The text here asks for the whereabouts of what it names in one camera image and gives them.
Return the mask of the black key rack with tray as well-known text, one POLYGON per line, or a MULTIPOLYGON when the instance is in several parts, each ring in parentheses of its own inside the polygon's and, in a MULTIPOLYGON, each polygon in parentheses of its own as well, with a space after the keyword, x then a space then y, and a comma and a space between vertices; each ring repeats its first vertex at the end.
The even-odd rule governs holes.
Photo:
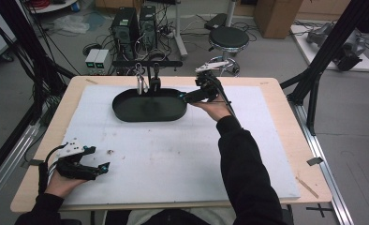
POLYGON ((125 122, 169 122, 183 117, 187 104, 178 98, 177 89, 162 88, 155 93, 150 88, 150 80, 154 75, 153 65, 160 67, 179 68, 181 61, 114 61, 115 67, 132 67, 141 63, 143 93, 138 95, 137 87, 118 94, 112 101, 115 116, 125 122))

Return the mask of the large grey black device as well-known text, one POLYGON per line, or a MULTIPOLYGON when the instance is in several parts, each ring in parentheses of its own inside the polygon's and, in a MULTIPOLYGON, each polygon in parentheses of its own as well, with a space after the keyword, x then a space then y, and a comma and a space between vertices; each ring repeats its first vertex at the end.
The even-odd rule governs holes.
POLYGON ((349 71, 362 60, 360 55, 366 50, 365 39, 353 31, 336 53, 333 62, 341 71, 349 71))

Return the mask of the white floor board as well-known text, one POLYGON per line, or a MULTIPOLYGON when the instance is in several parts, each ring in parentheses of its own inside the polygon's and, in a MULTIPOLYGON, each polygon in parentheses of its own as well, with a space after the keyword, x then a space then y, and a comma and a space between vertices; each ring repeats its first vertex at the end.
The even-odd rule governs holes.
MULTIPOLYGON (((311 64, 313 59, 315 58, 319 47, 315 43, 308 43, 306 41, 307 33, 309 29, 302 25, 292 25, 291 32, 294 39, 297 42, 298 47, 303 53, 303 57, 308 65, 311 64)), ((365 54, 360 55, 361 61, 355 65, 351 71, 359 71, 359 72, 369 72, 369 58, 365 54)))

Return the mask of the aluminium rail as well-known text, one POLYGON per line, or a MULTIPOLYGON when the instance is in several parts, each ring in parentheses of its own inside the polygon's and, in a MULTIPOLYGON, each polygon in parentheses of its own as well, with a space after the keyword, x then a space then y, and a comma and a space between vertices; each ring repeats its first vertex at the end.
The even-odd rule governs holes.
POLYGON ((294 103, 290 103, 289 106, 293 111, 295 117, 298 120, 300 128, 303 131, 303 135, 311 148, 313 156, 315 158, 321 158, 322 161, 318 163, 319 168, 322 171, 322 174, 325 178, 325 181, 329 187, 329 190, 332 194, 332 210, 338 220, 339 225, 355 225, 350 215, 345 200, 340 192, 339 187, 336 184, 333 173, 329 166, 329 163, 325 157, 323 149, 317 139, 316 135, 313 135, 310 129, 306 125, 307 113, 303 106, 297 106, 294 103))
POLYGON ((24 161, 24 156, 36 143, 36 139, 40 138, 40 130, 40 124, 28 126, 7 149, 8 154, 0 165, 0 192, 19 164, 24 161))

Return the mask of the person's left hand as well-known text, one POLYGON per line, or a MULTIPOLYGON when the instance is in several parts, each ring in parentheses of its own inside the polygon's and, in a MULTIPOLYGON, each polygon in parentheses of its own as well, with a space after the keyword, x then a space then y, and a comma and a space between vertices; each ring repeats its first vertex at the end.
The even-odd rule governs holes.
POLYGON ((62 176, 58 171, 52 174, 50 183, 45 190, 46 193, 65 198, 77 186, 85 183, 85 180, 70 179, 62 176))

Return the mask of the small grey device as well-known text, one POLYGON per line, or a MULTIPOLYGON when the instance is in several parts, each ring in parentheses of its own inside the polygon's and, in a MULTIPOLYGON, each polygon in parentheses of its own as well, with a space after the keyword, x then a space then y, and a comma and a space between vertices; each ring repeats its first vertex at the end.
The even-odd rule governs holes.
POLYGON ((322 27, 309 31, 306 41, 308 43, 315 43, 318 47, 321 47, 333 28, 334 24, 332 22, 327 22, 322 27))

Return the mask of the white foam mat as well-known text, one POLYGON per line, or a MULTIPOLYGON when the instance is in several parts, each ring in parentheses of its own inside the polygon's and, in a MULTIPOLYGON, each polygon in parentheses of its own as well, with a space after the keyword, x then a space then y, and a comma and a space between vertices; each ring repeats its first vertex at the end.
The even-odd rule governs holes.
MULTIPOLYGON (((202 109, 188 106, 176 121, 124 122, 115 116, 112 102, 128 89, 90 85, 82 91, 63 143, 75 138, 81 145, 96 147, 94 154, 81 159, 83 165, 111 164, 107 173, 71 192, 64 206, 227 201, 215 121, 202 109)), ((256 140, 280 200, 299 199, 261 89, 226 86, 224 90, 242 127, 256 140)))

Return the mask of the cardboard box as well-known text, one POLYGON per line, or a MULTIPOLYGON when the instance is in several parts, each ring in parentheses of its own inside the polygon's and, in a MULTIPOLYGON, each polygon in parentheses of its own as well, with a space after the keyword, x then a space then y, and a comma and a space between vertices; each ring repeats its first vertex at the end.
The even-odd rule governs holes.
POLYGON ((264 38, 285 38, 303 0, 258 0, 254 20, 264 38))

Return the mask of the person's right hand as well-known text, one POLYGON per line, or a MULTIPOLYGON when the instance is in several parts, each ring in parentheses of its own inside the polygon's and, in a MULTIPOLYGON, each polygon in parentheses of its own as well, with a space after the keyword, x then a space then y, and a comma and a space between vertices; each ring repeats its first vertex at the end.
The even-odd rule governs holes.
POLYGON ((215 120, 215 122, 218 122, 226 116, 231 116, 228 106, 220 96, 210 102, 199 101, 192 103, 192 106, 203 109, 213 120, 215 120))

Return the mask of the clear plastic bag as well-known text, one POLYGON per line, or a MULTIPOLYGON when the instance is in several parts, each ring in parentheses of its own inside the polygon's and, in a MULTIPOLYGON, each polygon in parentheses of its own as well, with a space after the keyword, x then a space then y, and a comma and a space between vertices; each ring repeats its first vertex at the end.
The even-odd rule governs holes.
POLYGON ((75 34, 85 34, 90 24, 83 20, 82 16, 66 15, 53 21, 54 28, 75 34))

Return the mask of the black car key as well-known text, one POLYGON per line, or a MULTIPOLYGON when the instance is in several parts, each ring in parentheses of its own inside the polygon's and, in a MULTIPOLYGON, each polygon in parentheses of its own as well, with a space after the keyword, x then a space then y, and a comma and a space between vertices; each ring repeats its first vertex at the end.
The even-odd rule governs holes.
POLYGON ((161 87, 161 81, 159 79, 160 66, 158 63, 154 63, 153 70, 154 70, 154 75, 152 76, 150 80, 150 88, 153 92, 156 93, 161 87))

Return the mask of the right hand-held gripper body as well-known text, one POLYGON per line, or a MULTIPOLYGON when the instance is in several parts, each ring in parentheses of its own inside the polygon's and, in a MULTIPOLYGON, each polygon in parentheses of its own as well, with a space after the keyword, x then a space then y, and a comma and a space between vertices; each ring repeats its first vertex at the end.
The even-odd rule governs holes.
POLYGON ((205 63, 196 69, 197 77, 205 77, 206 83, 204 86, 199 86, 199 90, 188 92, 188 101, 186 103, 199 102, 204 99, 213 101, 220 91, 223 90, 221 82, 213 74, 214 70, 220 69, 227 65, 228 60, 223 62, 205 63))

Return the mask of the black round stool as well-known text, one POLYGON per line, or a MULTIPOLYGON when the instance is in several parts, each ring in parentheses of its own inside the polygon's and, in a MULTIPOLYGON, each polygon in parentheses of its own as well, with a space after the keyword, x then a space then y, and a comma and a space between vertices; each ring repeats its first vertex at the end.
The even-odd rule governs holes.
POLYGON ((221 55, 211 58, 196 69, 197 73, 217 69, 220 74, 227 72, 234 77, 240 74, 239 64, 229 56, 244 50, 249 44, 249 36, 245 31, 235 27, 221 26, 212 30, 209 34, 211 50, 217 49, 221 55))

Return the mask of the black cross floor tape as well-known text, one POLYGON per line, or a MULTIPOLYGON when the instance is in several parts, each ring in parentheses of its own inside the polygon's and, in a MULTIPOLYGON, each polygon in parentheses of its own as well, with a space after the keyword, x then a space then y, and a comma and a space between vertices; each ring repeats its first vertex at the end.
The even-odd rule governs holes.
POLYGON ((327 212, 333 211, 331 207, 322 207, 320 203, 318 203, 316 206, 306 206, 305 209, 308 211, 317 211, 323 218, 326 217, 327 212))

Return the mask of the black computer tower green sticker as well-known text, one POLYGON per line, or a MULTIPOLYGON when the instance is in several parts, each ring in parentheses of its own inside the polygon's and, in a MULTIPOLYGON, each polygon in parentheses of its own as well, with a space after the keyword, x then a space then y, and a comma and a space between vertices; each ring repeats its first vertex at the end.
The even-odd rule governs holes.
POLYGON ((135 43, 140 37, 137 10, 134 7, 119 7, 111 24, 111 31, 118 41, 124 58, 136 58, 135 43))

